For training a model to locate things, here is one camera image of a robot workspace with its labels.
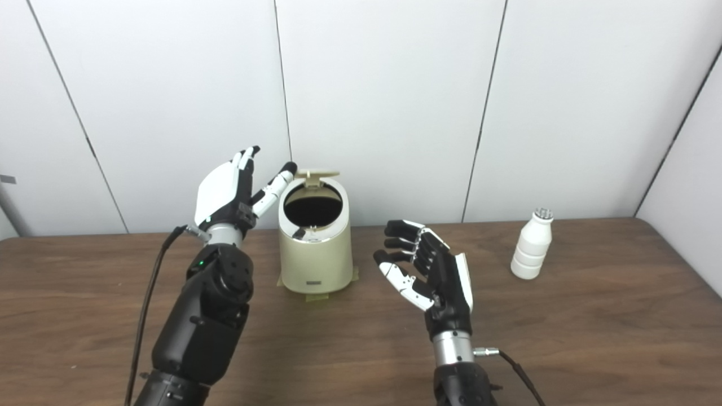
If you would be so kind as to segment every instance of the table surface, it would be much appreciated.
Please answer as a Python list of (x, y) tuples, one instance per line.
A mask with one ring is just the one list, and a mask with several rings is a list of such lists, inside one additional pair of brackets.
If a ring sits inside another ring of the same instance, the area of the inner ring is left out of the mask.
[[(549, 406), (719, 405), (722, 301), (648, 224), (558, 220), (541, 275), (508, 265), (522, 223), (439, 225), (465, 251), (474, 344), (526, 369)], [(0, 243), (0, 396), (12, 405), (121, 405), (138, 313), (163, 234)], [(359, 280), (328, 300), (277, 287), (277, 232), (254, 230), (251, 316), (214, 405), (431, 405), (420, 311), (376, 268), (381, 227), (355, 228)], [(199, 242), (165, 257), (141, 371)], [(501, 406), (535, 405), (508, 364), (480, 360)], [(136, 393), (142, 381), (136, 383)]]

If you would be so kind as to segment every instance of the black cable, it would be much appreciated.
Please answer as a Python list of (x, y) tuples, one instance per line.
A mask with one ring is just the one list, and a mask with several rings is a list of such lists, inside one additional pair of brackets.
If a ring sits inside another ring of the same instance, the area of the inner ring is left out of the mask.
[(511, 364), (511, 368), (516, 372), (517, 375), (519, 375), (519, 378), (521, 378), (521, 381), (526, 385), (526, 387), (531, 391), (531, 394), (534, 395), (534, 399), (536, 399), (536, 402), (539, 403), (539, 406), (546, 406), (544, 404), (544, 400), (542, 400), (542, 397), (539, 396), (539, 393), (536, 391), (536, 388), (534, 388), (534, 384), (531, 383), (531, 379), (526, 375), (526, 372), (521, 368), (521, 365), (514, 362), (513, 359), (509, 355), (506, 355), (503, 351), (499, 351), (499, 355), (501, 355), (501, 358), (504, 358), (506, 362)]
[(131, 375), (128, 377), (128, 389), (126, 390), (126, 402), (125, 406), (131, 406), (131, 400), (133, 398), (133, 385), (135, 385), (135, 377), (138, 372), (138, 358), (140, 358), (140, 345), (143, 341), (143, 328), (145, 328), (145, 318), (148, 315), (148, 305), (150, 304), (150, 297), (153, 295), (153, 288), (155, 287), (155, 280), (158, 279), (158, 273), (160, 272), (160, 263), (163, 262), (163, 256), (165, 252), (170, 248), (170, 245), (175, 241), (178, 236), (183, 234), (186, 230), (186, 226), (182, 225), (173, 229), (168, 234), (168, 237), (160, 247), (158, 257), (155, 259), (155, 265), (153, 266), (153, 272), (150, 275), (150, 281), (148, 282), (148, 289), (145, 292), (145, 299), (143, 300), (143, 306), (140, 309), (140, 317), (138, 319), (138, 331), (136, 332), (136, 342), (133, 347), (133, 359), (131, 361)]

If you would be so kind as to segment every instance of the robotic arm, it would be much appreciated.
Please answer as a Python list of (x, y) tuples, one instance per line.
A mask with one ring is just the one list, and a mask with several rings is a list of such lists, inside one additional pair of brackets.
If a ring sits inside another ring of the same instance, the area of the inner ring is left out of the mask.
[[(406, 220), (389, 221), (391, 237), (374, 260), (393, 287), (424, 311), (426, 330), (434, 347), (434, 396), (438, 406), (495, 406), (492, 385), (484, 369), (474, 362), (471, 346), (471, 294), (465, 254), (452, 255), (449, 246), (432, 230)], [(397, 262), (409, 262), (426, 279), (422, 281)], [(485, 355), (498, 353), (485, 349)]]
[(251, 196), (253, 157), (259, 150), (238, 152), (198, 189), (198, 228), (186, 231), (206, 244), (188, 267), (186, 284), (153, 347), (153, 370), (136, 406), (202, 406), (228, 368), (253, 295), (253, 262), (240, 250), (241, 244), (297, 169), (287, 163)]

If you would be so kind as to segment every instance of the trash can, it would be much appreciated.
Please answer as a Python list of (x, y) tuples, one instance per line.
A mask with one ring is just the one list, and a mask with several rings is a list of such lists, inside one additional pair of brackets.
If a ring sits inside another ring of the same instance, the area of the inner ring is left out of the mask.
[(334, 292), (353, 277), (349, 197), (337, 175), (299, 170), (280, 196), (281, 281), (293, 292)]

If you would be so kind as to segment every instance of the plastic bottle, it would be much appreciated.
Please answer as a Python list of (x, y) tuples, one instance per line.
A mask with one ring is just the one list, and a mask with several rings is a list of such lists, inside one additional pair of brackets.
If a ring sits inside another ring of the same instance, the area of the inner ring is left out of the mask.
[(531, 220), (521, 229), (511, 272), (521, 279), (534, 279), (539, 275), (547, 249), (552, 242), (552, 221), (554, 215), (548, 209), (534, 210)]

